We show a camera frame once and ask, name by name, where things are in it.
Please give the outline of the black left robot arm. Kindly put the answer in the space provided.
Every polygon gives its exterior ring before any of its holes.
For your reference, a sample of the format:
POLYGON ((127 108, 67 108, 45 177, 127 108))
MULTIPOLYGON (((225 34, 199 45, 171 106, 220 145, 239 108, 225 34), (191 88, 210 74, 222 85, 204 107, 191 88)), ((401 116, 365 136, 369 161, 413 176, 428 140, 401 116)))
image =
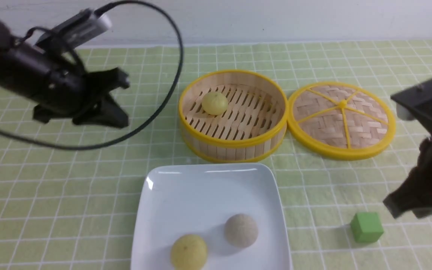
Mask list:
POLYGON ((14 36, 0 21, 0 87, 36 103, 33 119, 48 123, 71 119, 74 125, 126 128, 127 113, 111 91, 130 86, 119 68, 87 72, 77 53, 50 31, 49 47, 14 36))

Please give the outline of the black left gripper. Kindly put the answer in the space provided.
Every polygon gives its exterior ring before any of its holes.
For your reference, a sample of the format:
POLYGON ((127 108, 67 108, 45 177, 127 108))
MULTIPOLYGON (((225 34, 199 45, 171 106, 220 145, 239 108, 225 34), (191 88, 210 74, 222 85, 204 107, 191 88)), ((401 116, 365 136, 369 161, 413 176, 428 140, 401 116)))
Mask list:
POLYGON ((41 56, 32 62, 40 87, 32 95, 38 103, 33 119, 49 122, 72 119, 74 125, 99 125, 122 129, 129 125, 127 113, 106 92, 130 87, 129 75, 120 68, 84 71, 62 57, 41 56))

